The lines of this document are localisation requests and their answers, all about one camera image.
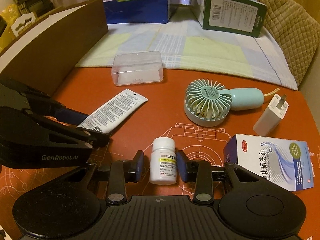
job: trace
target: barcode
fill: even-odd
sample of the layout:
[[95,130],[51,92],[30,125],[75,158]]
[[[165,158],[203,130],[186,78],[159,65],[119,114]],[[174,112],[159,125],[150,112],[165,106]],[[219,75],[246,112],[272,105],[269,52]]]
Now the barcode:
[[97,131],[97,132],[102,132],[102,129],[98,126],[93,127],[92,130]]
[[212,20],[219,20],[221,14],[221,5],[213,5]]

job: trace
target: white pill bottle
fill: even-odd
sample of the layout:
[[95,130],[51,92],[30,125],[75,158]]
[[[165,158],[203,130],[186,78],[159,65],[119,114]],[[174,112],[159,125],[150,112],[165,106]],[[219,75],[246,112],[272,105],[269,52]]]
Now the white pill bottle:
[[157,185],[171,185],[177,182],[177,156],[174,140],[159,137],[153,141],[150,158],[149,182]]

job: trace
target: white phone charger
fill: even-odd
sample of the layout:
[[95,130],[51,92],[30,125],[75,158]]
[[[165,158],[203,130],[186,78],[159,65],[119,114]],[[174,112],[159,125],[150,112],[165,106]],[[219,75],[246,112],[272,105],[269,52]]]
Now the white phone charger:
[[260,116],[256,124],[253,126],[253,130],[259,136],[268,135],[284,118],[289,107],[288,102],[285,101],[286,98],[286,95],[281,97],[278,94],[275,94],[273,96],[262,116]]

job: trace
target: tube label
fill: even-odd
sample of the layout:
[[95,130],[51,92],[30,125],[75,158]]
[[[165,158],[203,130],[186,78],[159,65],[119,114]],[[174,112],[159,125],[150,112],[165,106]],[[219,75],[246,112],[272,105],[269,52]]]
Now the tube label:
[[90,114],[79,126],[109,133],[146,101],[145,97],[126,89]]

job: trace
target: pill bottle cap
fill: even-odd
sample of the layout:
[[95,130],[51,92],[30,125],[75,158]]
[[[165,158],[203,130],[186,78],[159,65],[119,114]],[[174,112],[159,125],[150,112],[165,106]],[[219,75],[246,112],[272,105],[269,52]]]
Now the pill bottle cap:
[[174,143],[174,140],[168,137],[159,137],[154,139],[153,145],[152,145],[152,151],[166,149],[170,150],[172,152],[176,152],[176,145]]

